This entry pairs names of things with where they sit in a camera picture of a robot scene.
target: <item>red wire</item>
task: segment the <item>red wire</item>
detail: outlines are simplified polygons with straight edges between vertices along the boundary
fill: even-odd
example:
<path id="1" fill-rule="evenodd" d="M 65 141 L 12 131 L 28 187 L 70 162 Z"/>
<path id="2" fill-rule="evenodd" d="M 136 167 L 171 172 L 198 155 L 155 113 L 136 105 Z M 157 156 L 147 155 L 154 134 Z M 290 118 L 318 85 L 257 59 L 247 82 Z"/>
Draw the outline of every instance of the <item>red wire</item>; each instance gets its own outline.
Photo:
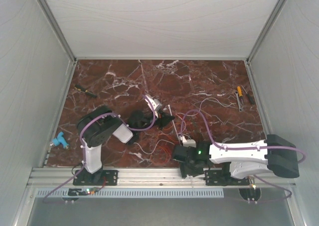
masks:
<path id="1" fill-rule="evenodd" d="M 104 186 L 106 185 L 106 178 L 105 178 L 105 176 L 104 176 L 103 178 L 104 178 L 104 182 L 103 182 L 102 187 L 101 187 L 99 190 L 103 189 L 103 188 L 104 188 Z"/>
<path id="2" fill-rule="evenodd" d="M 150 156 L 150 161 L 154 164 L 154 165 L 163 165 L 163 164 L 166 164 L 167 162 L 169 162 L 170 160 L 170 153 L 167 149 L 165 149 L 164 147 L 162 146 L 158 146 L 159 149 L 161 149 L 162 151 L 165 152 L 166 154 L 166 159 L 164 161 L 160 161 L 160 162 L 155 162 L 153 159 L 152 159 L 152 156 L 153 154 Z"/>
<path id="3" fill-rule="evenodd" d="M 159 134 L 158 137 L 159 137 L 160 135 L 166 136 L 166 137 L 167 137 L 168 139 L 170 139 L 173 143 L 174 143 L 174 142 L 178 142 L 178 140 L 176 140 L 176 139 L 174 140 L 173 138 L 171 138 L 169 135 L 167 135 L 167 134 L 165 134 L 165 133 Z"/>

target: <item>blue plastic part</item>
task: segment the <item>blue plastic part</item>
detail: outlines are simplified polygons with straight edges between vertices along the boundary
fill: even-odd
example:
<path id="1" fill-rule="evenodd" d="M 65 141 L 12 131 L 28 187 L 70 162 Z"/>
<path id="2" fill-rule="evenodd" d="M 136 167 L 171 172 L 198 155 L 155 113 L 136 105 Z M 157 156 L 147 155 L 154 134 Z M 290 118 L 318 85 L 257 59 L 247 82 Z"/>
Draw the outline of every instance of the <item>blue plastic part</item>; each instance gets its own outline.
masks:
<path id="1" fill-rule="evenodd" d="M 58 136 L 52 140 L 52 142 L 53 142 L 53 144 L 55 146 L 58 146 L 59 144 L 62 144 L 63 148 L 65 149 L 69 144 L 66 142 L 66 140 L 63 137 L 63 135 L 64 135 L 64 133 L 60 132 L 58 134 Z"/>

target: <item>black handle tool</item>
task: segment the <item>black handle tool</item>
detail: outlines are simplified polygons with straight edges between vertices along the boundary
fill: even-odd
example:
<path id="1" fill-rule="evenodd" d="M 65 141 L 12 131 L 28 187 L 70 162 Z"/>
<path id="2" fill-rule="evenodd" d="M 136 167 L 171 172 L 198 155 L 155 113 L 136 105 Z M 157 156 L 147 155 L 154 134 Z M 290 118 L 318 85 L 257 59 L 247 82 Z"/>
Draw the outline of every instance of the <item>black handle tool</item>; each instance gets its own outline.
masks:
<path id="1" fill-rule="evenodd" d="M 97 97 L 98 97 L 97 95 L 95 95 L 95 94 L 89 92 L 88 90 L 86 90 L 86 88 L 82 87 L 82 86 L 79 85 L 79 84 L 75 84 L 74 88 L 75 88 L 76 90 L 80 91 L 80 92 L 85 93 L 86 95 L 88 95 L 88 96 L 90 96 L 90 97 L 92 97 L 92 98 L 97 98 Z"/>
<path id="2" fill-rule="evenodd" d="M 254 98 L 253 98 L 251 95 L 249 95 L 249 93 L 246 91 L 246 89 L 244 89 L 244 91 L 245 91 L 245 93 L 246 93 L 246 96 L 248 97 L 248 100 L 249 100 L 250 104 L 251 104 L 251 105 L 256 104 Z"/>

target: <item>screwdriver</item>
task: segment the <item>screwdriver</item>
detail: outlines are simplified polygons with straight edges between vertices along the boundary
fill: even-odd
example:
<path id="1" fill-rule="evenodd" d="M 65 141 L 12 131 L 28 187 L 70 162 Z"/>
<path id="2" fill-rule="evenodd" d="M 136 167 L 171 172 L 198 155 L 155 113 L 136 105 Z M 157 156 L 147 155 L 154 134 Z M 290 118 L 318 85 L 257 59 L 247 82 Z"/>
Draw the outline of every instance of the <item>screwdriver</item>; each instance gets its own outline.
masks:
<path id="1" fill-rule="evenodd" d="M 254 98 L 251 95 L 249 95 L 248 92 L 245 89 L 244 89 L 244 91 L 246 93 L 246 96 L 248 97 L 248 100 L 249 100 L 250 104 L 254 105 L 255 104 Z"/>
<path id="2" fill-rule="evenodd" d="M 241 103 L 244 105 L 243 93 L 241 92 L 240 86 L 237 87 L 237 91 L 238 91 L 238 97 L 241 100 Z"/>

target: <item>yellow screwdriver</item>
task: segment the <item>yellow screwdriver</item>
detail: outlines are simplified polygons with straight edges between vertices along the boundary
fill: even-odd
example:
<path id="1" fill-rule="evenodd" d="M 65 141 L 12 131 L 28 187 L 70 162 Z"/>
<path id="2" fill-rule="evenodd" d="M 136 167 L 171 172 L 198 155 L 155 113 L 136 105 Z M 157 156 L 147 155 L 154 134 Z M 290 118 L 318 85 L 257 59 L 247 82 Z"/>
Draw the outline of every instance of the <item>yellow screwdriver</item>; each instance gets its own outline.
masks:
<path id="1" fill-rule="evenodd" d="M 240 86 L 237 87 L 237 91 L 238 91 L 239 99 L 241 100 L 241 103 L 244 105 L 243 93 L 241 92 Z"/>

